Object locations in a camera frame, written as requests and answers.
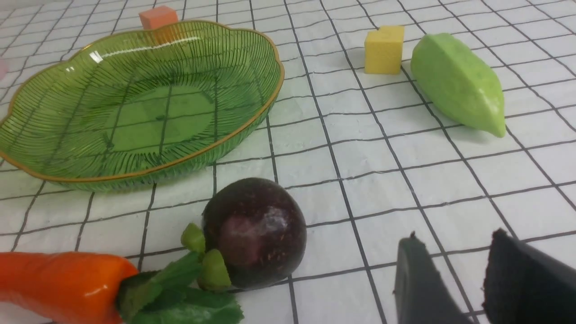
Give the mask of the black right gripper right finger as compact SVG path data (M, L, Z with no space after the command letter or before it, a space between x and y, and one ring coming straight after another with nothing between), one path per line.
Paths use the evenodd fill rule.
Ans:
M576 272L508 236L492 234L482 304L492 324L573 324Z

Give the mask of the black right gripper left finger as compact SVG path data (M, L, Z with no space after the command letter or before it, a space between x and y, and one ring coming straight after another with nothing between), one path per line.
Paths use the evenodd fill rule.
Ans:
M399 324L469 324L415 232L398 243L394 285Z

